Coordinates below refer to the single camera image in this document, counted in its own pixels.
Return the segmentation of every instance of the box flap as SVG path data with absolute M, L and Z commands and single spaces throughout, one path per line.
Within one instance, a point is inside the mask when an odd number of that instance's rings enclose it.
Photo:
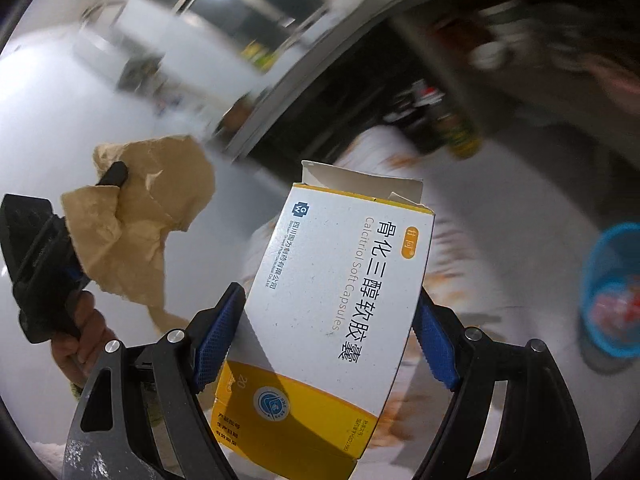
M 361 173 L 310 160 L 302 161 L 302 184 L 403 202 L 392 198 L 395 195 L 417 206 L 422 199 L 421 180 Z

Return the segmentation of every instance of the white bowl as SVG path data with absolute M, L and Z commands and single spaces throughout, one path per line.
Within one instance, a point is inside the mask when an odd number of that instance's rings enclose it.
M 469 63 L 478 70 L 496 70 L 507 61 L 507 46 L 501 41 L 482 44 L 469 53 Z

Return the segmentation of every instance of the blue textured pad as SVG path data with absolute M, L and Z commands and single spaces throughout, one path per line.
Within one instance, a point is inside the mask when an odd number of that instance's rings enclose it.
M 431 300 L 420 294 L 414 317 L 414 332 L 422 348 L 433 376 L 453 390 L 460 382 L 456 371 L 456 354 L 453 345 L 430 309 Z
M 222 312 L 213 322 L 209 333 L 196 351 L 193 382 L 199 392 L 216 380 L 226 352 L 236 335 L 238 323 L 234 323 L 234 300 L 239 291 L 233 293 L 227 300 Z

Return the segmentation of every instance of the cardboard box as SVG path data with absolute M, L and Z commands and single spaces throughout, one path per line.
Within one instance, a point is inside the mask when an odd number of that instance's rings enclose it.
M 303 163 L 223 367 L 221 444 L 291 480 L 347 479 L 398 371 L 434 215 L 422 182 Z

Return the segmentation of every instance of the crumpled paper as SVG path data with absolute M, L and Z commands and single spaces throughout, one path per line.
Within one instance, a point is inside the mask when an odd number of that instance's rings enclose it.
M 66 226 L 84 272 L 102 290 L 163 308 L 166 237 L 186 231 L 209 203 L 213 167 L 190 136 L 97 146 L 98 177 L 117 160 L 129 168 L 122 188 L 62 195 Z

